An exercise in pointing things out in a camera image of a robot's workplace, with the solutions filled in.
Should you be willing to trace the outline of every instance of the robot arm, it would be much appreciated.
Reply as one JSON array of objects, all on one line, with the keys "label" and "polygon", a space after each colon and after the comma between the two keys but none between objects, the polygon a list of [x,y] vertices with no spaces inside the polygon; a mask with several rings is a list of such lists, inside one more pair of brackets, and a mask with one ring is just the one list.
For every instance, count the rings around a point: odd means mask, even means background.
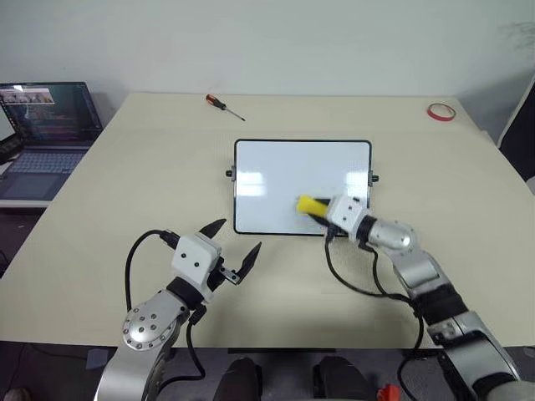
[{"label": "robot arm", "polygon": [[190,236],[169,232],[164,232],[165,238],[160,235],[176,249],[171,262],[175,278],[126,314],[120,345],[102,374],[95,401],[154,400],[165,356],[178,338],[181,325],[188,318],[190,324],[201,319],[206,311],[204,303],[212,300],[213,292],[225,280],[237,285],[250,272],[262,243],[249,252],[238,272],[227,270],[222,249],[212,240],[224,223],[214,221]]},{"label": "robot arm", "polygon": [[350,241],[368,242],[390,258],[431,339],[444,348],[441,366],[446,378],[455,379],[451,385],[462,384],[472,398],[490,398],[494,388],[520,380],[511,357],[477,314],[468,310],[438,262],[422,251],[412,227],[376,219],[344,195],[334,197],[326,209],[302,197],[298,210],[323,217],[346,232]]}]

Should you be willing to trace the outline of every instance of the floor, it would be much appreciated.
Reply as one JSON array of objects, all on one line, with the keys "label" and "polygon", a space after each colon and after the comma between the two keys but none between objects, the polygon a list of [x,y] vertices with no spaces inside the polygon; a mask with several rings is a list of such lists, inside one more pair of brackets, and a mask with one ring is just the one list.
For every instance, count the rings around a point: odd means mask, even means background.
[{"label": "floor", "polygon": [[[0,214],[0,249],[8,258],[13,258],[38,218],[38,214]],[[94,348],[0,342],[0,396],[9,388],[25,387],[32,393],[34,401],[93,400],[103,368],[86,368],[90,349]],[[115,349],[103,349],[108,351],[111,358]],[[507,350],[520,368],[522,377],[535,381],[533,348]],[[395,372],[402,359],[401,351],[396,349],[251,351],[254,350],[198,349],[199,359],[206,368],[206,378],[200,382],[174,383],[162,392],[158,400],[211,400],[230,363],[245,356],[262,366],[264,401],[310,398],[312,367],[325,355],[336,354],[347,358],[377,387],[386,383],[398,384]],[[176,355],[166,363],[166,377],[195,373],[185,349],[178,349]],[[404,377],[418,399],[453,399],[435,358],[410,363]]]}]

